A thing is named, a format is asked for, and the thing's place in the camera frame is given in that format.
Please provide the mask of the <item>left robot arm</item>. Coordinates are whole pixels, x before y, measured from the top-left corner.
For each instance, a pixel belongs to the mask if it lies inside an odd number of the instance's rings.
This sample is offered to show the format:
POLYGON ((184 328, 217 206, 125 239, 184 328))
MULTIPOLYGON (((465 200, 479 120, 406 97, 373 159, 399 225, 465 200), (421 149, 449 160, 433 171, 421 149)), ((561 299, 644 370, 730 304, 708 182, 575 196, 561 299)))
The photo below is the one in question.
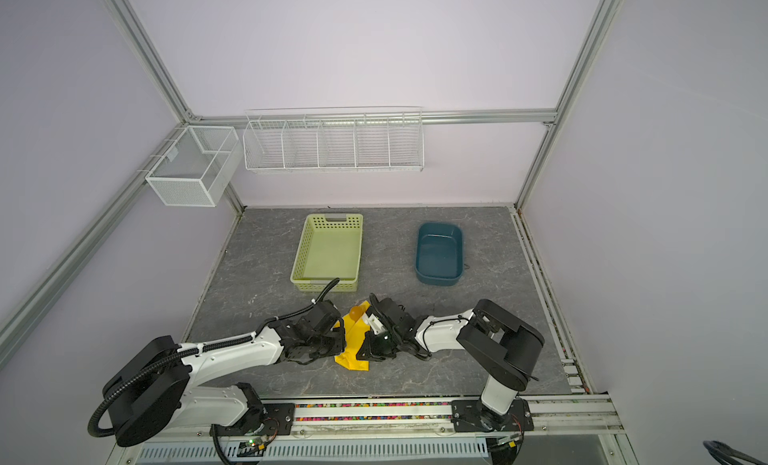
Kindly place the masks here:
POLYGON ((308 365, 340 354, 343 320, 327 299, 338 283, 332 279, 309 305, 268 318, 252 332, 200 343, 177 343, 169 335, 152 340, 104 386, 88 434, 130 447, 192 426, 208 427, 214 439, 278 432, 279 417, 251 384, 209 383, 248 368, 308 365))

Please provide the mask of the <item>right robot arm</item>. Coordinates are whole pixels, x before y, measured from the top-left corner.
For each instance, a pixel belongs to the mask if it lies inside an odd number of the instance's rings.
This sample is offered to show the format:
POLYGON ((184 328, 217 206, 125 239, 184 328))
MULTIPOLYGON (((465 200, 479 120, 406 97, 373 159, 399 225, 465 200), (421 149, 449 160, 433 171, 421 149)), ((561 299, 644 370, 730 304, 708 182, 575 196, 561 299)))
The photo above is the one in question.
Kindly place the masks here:
POLYGON ((407 353, 428 360, 440 351, 463 350, 487 373, 479 411, 493 418, 509 414, 518 394, 535 381, 534 368, 545 345, 532 325, 488 299, 471 310, 415 318, 390 298, 369 296, 360 321, 367 329, 347 340, 347 350, 363 362, 407 353))

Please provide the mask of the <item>teal plastic tray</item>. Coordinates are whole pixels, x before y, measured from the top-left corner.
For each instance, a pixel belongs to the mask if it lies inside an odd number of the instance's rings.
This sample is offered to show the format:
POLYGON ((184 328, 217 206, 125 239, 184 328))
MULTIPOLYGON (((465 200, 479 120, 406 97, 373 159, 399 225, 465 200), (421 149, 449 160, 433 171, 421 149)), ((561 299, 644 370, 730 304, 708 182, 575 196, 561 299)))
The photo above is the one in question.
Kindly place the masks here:
POLYGON ((464 272, 462 230, 450 223, 422 224, 418 230, 415 272, 426 285, 457 284, 464 272))

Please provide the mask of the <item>yellow paper napkin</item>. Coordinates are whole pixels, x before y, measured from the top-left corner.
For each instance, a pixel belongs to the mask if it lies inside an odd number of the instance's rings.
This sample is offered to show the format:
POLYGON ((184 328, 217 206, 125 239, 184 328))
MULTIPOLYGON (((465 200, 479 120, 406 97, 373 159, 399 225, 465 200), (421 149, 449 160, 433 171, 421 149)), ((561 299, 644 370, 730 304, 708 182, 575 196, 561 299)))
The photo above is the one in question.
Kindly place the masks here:
POLYGON ((370 369, 370 363, 367 360, 357 358, 364 344, 366 333, 371 330, 370 326, 363 319, 369 307, 370 303, 363 301, 353 306, 342 317, 345 332, 345 348, 339 355, 334 357, 334 360, 338 365, 347 370, 368 371, 370 369))

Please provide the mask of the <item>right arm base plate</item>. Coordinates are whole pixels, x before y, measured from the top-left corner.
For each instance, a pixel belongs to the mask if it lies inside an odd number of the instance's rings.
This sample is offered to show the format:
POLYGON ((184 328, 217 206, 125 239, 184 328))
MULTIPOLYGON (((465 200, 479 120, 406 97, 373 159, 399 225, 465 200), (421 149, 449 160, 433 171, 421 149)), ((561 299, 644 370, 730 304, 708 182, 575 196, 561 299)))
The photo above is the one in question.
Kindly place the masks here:
POLYGON ((515 398, 508 411, 498 415, 479 399, 450 402, 454 430, 458 433, 529 432, 534 423, 527 401, 515 398))

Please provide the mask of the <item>green plastic basket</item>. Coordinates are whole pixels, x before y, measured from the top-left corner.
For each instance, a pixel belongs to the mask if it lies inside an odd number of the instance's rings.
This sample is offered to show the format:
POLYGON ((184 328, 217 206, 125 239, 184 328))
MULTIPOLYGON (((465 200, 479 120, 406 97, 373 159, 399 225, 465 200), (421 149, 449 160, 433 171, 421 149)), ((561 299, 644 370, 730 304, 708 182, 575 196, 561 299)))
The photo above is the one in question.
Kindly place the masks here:
POLYGON ((362 214, 317 213, 306 217, 290 280, 301 292, 320 292, 338 278, 334 292, 358 289, 363 242, 362 214))

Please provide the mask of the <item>white mesh wall box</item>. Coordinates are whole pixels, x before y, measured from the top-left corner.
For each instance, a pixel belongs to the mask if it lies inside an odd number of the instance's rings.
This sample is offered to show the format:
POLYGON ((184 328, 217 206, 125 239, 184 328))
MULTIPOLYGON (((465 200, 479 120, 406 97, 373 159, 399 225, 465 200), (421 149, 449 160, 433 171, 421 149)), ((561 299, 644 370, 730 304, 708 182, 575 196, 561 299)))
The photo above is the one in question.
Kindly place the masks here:
POLYGON ((166 206, 214 208, 243 153, 235 128, 188 125, 148 171, 146 182, 166 206))

